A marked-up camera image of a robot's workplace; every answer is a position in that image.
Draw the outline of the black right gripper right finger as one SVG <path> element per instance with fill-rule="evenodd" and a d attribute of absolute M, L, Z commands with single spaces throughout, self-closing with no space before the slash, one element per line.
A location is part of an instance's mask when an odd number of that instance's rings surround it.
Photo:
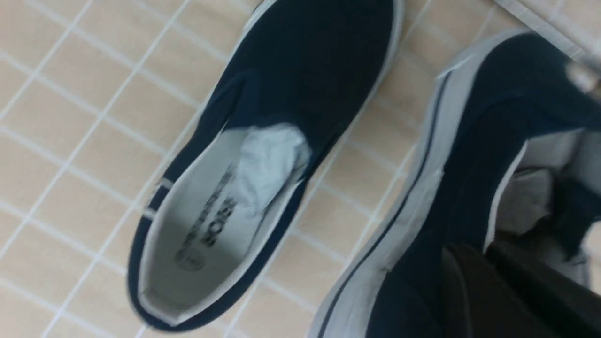
<path fill-rule="evenodd" d="M 494 242 L 486 256 L 530 312 L 557 337 L 601 336 L 599 295 L 508 242 Z"/>

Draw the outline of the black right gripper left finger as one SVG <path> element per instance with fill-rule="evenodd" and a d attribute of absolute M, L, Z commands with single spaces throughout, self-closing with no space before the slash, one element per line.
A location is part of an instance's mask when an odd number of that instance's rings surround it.
<path fill-rule="evenodd" d="M 472 247 L 445 246 L 441 268 L 445 338 L 557 337 Z"/>

